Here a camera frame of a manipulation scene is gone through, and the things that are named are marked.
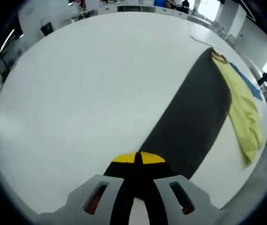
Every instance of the white tabletop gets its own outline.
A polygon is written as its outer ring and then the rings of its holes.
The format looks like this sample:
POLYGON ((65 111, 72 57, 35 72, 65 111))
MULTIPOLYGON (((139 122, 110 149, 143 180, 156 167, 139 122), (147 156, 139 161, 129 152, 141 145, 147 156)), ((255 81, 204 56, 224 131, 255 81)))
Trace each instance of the white tabletop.
MULTIPOLYGON (((52 212, 118 154, 145 141, 208 45, 253 83, 245 63, 205 27, 177 17, 94 16, 43 38, 17 62, 0 93, 0 172, 35 212, 52 212)), ((267 105, 256 99, 264 138, 267 105)), ((227 117, 191 181, 226 204, 253 171, 227 117)))

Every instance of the dark gray fabric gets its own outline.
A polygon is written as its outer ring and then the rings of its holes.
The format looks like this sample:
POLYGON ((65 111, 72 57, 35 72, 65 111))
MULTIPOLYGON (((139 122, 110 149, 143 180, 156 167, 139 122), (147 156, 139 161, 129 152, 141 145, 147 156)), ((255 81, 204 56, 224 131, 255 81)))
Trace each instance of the dark gray fabric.
POLYGON ((163 157, 190 179, 229 113, 229 87, 207 49, 196 61, 140 151, 163 157))

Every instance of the yellow shirt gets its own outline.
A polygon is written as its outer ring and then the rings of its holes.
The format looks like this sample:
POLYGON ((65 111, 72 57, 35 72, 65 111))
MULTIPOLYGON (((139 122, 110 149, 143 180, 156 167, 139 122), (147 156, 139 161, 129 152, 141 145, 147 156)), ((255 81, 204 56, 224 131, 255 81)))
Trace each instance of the yellow shirt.
POLYGON ((254 97, 242 78, 222 55, 212 50, 212 58, 230 89, 232 103, 229 116, 241 149, 248 163, 252 163, 257 150, 263 144, 260 116, 254 97))

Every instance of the person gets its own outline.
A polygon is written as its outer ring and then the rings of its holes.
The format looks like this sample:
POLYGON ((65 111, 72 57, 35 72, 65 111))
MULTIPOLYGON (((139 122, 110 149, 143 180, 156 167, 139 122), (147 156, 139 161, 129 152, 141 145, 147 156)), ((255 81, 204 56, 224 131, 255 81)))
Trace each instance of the person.
POLYGON ((184 0, 181 3, 181 12, 189 14, 190 3, 188 0, 184 0))

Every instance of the yellow cloth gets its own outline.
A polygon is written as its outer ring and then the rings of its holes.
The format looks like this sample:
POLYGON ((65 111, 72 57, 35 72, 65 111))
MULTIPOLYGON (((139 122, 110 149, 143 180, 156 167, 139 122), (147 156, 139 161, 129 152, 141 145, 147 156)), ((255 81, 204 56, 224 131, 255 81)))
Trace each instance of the yellow cloth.
POLYGON ((212 56, 231 92, 232 103, 229 116, 237 139, 248 163, 252 163, 257 150, 263 144, 260 116, 254 97, 242 78, 222 55, 212 50, 212 56))

